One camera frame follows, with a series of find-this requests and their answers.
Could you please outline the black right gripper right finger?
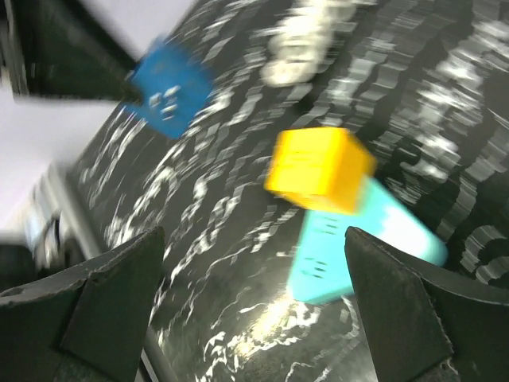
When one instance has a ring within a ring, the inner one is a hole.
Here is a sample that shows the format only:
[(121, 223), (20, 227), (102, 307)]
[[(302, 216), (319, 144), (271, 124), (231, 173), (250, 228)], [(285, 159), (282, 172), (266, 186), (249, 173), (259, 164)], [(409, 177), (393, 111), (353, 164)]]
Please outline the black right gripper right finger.
[(345, 255), (380, 381), (506, 381), (508, 291), (350, 227)]

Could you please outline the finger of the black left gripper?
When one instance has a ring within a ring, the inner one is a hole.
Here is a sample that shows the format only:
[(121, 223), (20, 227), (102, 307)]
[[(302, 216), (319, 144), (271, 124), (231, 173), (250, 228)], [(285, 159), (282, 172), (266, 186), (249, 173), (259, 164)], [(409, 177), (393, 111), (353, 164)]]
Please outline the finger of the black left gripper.
[(81, 1), (1, 3), (1, 78), (15, 96), (138, 103), (136, 65)]

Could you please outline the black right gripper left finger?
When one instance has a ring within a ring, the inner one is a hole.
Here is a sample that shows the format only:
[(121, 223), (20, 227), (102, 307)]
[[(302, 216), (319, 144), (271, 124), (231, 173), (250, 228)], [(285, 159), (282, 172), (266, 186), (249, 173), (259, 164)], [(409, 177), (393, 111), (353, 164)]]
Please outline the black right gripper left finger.
[(1, 247), (1, 379), (132, 381), (165, 235), (132, 240), (44, 278), (24, 246)]

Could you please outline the teal triangular power strip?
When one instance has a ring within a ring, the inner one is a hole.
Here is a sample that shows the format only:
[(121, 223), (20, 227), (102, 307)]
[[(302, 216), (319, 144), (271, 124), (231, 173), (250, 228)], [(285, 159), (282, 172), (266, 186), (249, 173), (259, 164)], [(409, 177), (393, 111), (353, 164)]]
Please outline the teal triangular power strip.
[(305, 213), (287, 290), (293, 299), (319, 305), (353, 293), (345, 256), (345, 234), (357, 227), (434, 265), (447, 259), (445, 244), (375, 179), (367, 182), (355, 215)]

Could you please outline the blue cube socket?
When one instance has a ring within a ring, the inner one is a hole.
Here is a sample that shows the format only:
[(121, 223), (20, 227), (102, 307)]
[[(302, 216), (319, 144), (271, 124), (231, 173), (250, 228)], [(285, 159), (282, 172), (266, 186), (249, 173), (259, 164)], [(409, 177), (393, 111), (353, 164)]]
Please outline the blue cube socket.
[(173, 40), (158, 38), (139, 61), (130, 82), (142, 92), (126, 111), (171, 138), (180, 138), (213, 90), (211, 73)]

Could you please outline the yellow cube socket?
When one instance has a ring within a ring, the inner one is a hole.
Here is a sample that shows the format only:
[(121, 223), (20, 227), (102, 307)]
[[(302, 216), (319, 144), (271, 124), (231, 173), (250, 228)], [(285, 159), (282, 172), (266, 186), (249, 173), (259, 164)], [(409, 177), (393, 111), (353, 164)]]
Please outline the yellow cube socket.
[(376, 160), (349, 130), (306, 127), (276, 139), (265, 190), (303, 209), (354, 214)]

